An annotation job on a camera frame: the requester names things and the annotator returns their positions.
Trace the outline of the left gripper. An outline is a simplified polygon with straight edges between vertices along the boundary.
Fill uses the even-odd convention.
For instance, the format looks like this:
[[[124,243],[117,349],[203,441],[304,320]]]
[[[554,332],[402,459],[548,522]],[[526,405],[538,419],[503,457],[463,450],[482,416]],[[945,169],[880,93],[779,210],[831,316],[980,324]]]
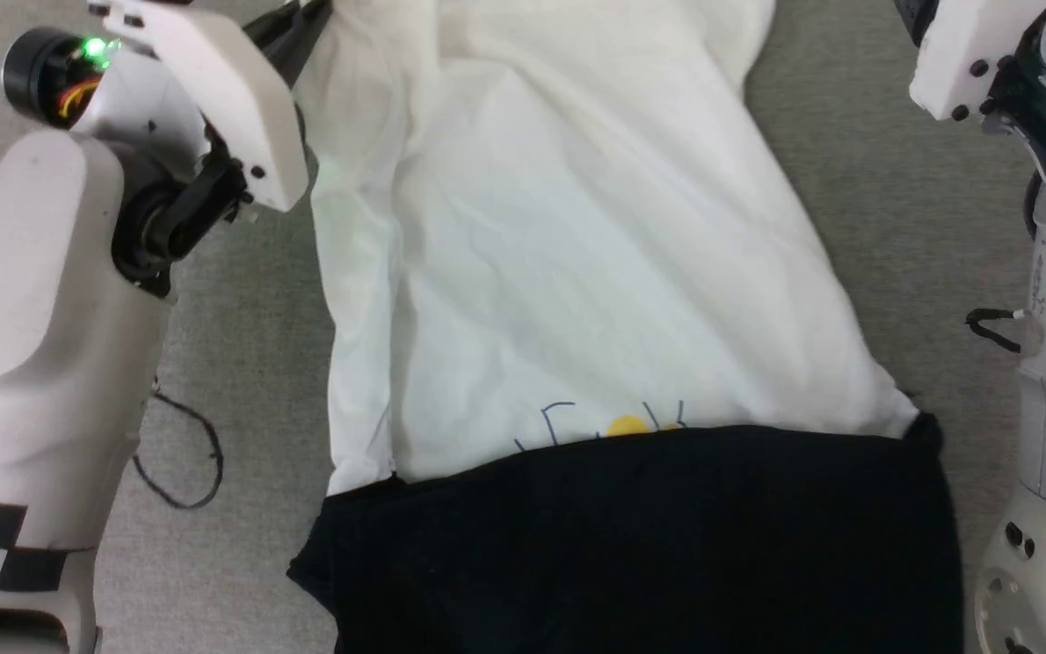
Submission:
[[[180,181],[198,174],[219,137],[254,202],[291,210],[309,174],[288,87],[333,2],[287,1],[253,18],[246,33],[225,15],[186,5],[104,1],[103,8],[104,28],[120,44],[92,96],[93,136],[146,152]]]

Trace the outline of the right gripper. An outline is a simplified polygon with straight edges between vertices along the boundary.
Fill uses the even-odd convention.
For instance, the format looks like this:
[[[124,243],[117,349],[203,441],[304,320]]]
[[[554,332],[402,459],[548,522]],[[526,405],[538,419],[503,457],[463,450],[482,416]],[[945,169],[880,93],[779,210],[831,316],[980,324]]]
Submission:
[[[1046,102],[1046,1],[893,0],[918,50],[909,95],[934,120],[1011,116]]]

